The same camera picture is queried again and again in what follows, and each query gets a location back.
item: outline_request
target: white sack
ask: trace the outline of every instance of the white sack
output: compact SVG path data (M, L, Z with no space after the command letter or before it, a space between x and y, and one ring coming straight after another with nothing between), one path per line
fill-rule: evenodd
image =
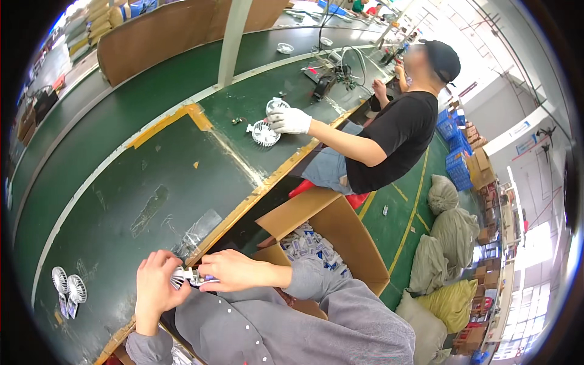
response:
M443 287L448 277L447 264L448 259L444 257L438 240L423 234L413 257L409 291L430 294Z
M428 192L428 205L435 215L458 207L458 192L449 178L432 175L432 187Z
M409 323L416 334L413 365L428 365L435 358L442 360L439 351L446 340L445 324L405 290L395 313Z
M449 277L471 263L479 231L477 216L462 208L447 210L434 221L430 236L437 238L442 246L444 257L448 259Z

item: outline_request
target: small fan part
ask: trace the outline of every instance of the small fan part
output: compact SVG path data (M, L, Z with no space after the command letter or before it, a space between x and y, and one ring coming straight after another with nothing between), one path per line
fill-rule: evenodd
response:
M251 132L253 140L263 146L271 147L278 142L281 134L270 129L270 123L258 120L253 126L248 124L247 132Z
M61 294L67 294L67 274L61 266L55 266L52 271L53 285Z
M185 270L183 269L182 266L177 266L175 271L172 272L171 275L171 285L179 290L180 287L182 286L182 283L185 280Z
M289 108L290 105L281 98L272 98L266 105L266 115L270 114L275 108Z
M73 303L81 304L87 300L87 289L83 280L77 274L73 274L67 278L67 286L69 287L69 299Z

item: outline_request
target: sack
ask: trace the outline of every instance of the sack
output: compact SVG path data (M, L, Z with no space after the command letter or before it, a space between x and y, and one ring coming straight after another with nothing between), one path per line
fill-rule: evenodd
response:
M427 296L415 298L446 325L448 333L463 330L471 315L472 298L477 292L478 280L460 280L442 287Z
M405 290L395 313L409 323L416 334L414 365L427 365L438 357L442 359L439 352L446 340L446 326L441 320L412 299Z
M447 264L448 259L444 257L438 240L423 234L413 257L409 291L430 294L443 287L448 277Z
M434 215L458 207L458 192L449 178L432 175L432 187L428 192L428 205Z
M436 218L430 236L437 238L442 246L444 257L448 259L449 277L471 263L474 240L479 232L477 216L462 208L447 210Z

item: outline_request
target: worker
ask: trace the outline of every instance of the worker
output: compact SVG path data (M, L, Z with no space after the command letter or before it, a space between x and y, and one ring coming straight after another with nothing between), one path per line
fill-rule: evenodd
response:
M126 343L136 365L172 364L172 338L158 321L175 307L177 331L208 364L413 364L410 325L362 281L325 269L316 256L277 266L226 250L201 262L199 273L220 282L195 289L185 280L175 289L171 274L182 261L170 251L140 264L136 327ZM329 320L290 308L273 287L315 300Z
M327 146L313 152L307 165L299 165L302 171L298 167L292 175L344 195L373 192L404 176L434 136L437 96L460 73L460 60L447 44L426 41L410 46L404 67L412 85L391 103L383 82L374 80L381 111L365 128L353 123L345 133L300 109L274 109L267 117L272 130L308 134Z
M356 16L363 15L365 18L369 18L369 15L363 11L365 5L369 3L369 0L355 0L353 2L353 7L350 10L351 13L355 14Z
M407 92L412 84L412 78L405 74L404 67L401 65L395 65L394 71L399 78L399 90L402 93Z
M376 6L369 8L365 13L371 16L377 16L378 18L381 18L381 16L378 14L382 6L383 6L382 4L377 4Z

